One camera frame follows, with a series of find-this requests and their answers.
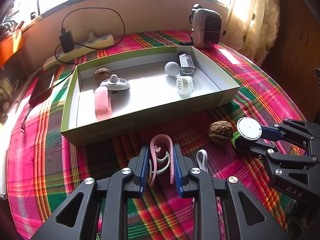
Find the green white suction spool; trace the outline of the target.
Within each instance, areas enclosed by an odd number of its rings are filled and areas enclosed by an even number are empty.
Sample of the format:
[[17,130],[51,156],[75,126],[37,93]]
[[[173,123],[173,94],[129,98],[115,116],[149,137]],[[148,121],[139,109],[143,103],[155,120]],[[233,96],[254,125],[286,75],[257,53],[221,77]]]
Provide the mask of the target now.
[[231,139],[232,145],[236,150],[240,150],[236,146],[236,139],[242,137],[248,141],[256,141],[262,135],[262,127],[255,119],[250,117],[242,117],[236,123],[237,131],[234,132]]

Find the pink hook clip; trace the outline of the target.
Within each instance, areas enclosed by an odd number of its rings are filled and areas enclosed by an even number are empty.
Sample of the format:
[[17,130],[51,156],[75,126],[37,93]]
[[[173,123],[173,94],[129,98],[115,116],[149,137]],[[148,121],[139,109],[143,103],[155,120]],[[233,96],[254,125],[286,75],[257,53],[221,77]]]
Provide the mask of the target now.
[[156,177],[170,171],[170,183],[174,183],[174,145],[166,134],[159,134],[150,142],[148,184],[152,186]]

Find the wrinkled walnut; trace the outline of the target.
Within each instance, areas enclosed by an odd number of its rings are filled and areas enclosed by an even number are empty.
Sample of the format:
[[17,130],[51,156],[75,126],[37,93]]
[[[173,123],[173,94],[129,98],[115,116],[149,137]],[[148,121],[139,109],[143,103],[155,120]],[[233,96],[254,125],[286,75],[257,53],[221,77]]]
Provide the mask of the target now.
[[217,145],[228,143],[233,138],[233,134],[233,126],[227,121],[213,122],[208,129],[210,140]]
[[100,68],[94,72],[94,80],[96,83],[102,83],[104,80],[109,79],[111,76],[109,69]]

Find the pink oval case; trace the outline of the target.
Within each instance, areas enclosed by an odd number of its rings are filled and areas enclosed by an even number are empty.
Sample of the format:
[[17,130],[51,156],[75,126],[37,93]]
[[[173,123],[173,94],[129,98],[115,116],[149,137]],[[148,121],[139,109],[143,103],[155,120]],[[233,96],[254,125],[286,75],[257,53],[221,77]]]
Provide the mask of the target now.
[[98,121],[112,116],[111,100],[105,86],[100,86],[95,90],[95,116]]

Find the white ribbed cap jar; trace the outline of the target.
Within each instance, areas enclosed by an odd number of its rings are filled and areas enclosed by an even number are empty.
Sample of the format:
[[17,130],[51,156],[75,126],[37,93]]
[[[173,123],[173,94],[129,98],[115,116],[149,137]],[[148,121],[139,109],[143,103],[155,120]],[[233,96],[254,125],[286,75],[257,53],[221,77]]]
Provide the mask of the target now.
[[194,80],[191,76],[179,76],[176,79],[177,92],[180,95],[188,95],[193,93],[195,89]]

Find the white panda toy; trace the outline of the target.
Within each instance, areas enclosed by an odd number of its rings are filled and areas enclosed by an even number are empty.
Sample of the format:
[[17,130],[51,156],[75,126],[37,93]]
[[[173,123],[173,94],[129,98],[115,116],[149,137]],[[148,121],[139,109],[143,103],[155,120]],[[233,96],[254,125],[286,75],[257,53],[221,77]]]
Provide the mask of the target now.
[[109,79],[104,80],[100,86],[106,87],[109,91],[124,91],[130,88],[127,80],[119,78],[117,74],[112,74]]

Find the black bicycle light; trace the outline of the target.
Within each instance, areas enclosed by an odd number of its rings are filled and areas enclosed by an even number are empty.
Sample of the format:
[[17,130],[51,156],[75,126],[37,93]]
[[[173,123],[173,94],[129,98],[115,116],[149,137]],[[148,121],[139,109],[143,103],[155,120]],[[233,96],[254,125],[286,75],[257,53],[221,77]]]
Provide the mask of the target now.
[[196,68],[191,55],[187,53],[179,53],[178,58],[180,61],[180,75],[193,77],[196,73]]

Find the green cardboard box tray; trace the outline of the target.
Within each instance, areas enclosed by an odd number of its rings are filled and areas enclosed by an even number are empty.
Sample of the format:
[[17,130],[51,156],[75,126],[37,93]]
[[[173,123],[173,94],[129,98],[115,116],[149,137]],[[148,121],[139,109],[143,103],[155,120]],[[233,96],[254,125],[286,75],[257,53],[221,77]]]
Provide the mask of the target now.
[[[195,89],[180,95],[176,79],[165,73],[168,62],[187,53],[195,65]],[[110,92],[112,114],[95,116],[94,72],[107,68],[129,83],[121,92]],[[76,67],[63,109],[61,134],[74,146],[85,146],[227,104],[239,85],[217,63],[194,47],[159,47],[107,56]]]

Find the cream patterned curtain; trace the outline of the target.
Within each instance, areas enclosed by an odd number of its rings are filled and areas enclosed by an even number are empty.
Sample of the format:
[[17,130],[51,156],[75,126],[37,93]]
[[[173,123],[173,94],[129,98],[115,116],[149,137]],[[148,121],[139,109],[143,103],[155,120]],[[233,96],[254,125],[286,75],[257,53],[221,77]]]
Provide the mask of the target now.
[[232,0],[221,42],[260,66],[274,46],[279,24],[279,0]]

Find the black power bank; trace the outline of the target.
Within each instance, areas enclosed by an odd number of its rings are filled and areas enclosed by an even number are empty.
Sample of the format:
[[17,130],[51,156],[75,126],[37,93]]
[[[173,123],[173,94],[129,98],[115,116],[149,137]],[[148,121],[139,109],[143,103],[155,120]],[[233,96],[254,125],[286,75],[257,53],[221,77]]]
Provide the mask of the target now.
[[29,105],[31,107],[39,105],[50,97],[58,67],[59,66],[56,64],[52,66],[52,68],[41,72],[29,99]]

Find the small grey space heater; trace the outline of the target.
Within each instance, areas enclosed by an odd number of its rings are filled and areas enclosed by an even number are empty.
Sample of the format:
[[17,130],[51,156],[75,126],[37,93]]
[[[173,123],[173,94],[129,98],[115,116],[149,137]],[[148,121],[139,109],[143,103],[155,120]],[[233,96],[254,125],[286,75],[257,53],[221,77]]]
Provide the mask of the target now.
[[214,10],[195,4],[189,15],[191,41],[196,48],[208,48],[219,44],[222,18]]

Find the white power strip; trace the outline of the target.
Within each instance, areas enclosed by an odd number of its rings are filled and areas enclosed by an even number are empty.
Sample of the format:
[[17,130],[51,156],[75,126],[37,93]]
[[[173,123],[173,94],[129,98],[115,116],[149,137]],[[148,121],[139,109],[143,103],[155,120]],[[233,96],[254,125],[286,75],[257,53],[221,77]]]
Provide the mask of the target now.
[[97,38],[92,42],[85,42],[84,44],[76,44],[74,49],[64,53],[63,51],[56,53],[55,56],[49,58],[43,65],[44,70],[48,70],[57,64],[72,61],[78,57],[88,54],[95,49],[111,47],[114,45],[114,38],[112,35],[105,35]]

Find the black charger adapter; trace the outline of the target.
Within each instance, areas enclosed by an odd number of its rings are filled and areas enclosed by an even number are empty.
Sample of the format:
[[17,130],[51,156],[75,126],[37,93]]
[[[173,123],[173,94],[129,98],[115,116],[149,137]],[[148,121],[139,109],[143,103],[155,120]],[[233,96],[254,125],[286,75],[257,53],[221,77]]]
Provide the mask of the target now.
[[68,53],[74,49],[73,35],[71,31],[62,31],[59,36],[61,47],[64,53]]

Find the orange shelf tray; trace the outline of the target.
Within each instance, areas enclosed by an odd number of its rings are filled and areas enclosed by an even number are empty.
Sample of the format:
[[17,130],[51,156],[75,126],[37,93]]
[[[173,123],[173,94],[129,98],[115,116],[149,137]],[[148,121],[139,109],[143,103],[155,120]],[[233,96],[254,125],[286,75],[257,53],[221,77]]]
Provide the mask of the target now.
[[15,31],[1,41],[0,66],[3,66],[19,49],[23,47],[22,32]]

